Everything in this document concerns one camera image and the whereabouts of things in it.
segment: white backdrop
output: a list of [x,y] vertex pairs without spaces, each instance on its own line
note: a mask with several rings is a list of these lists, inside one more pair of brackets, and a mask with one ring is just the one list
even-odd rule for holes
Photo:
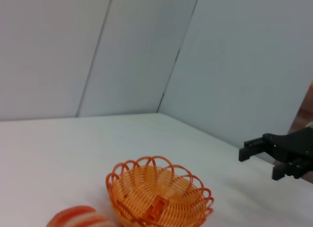
[[0,0],[0,120],[73,117],[110,0]]
[[241,147],[287,133],[313,80],[313,0],[199,0],[160,112]]
[[112,0],[79,116],[155,113],[196,0]]

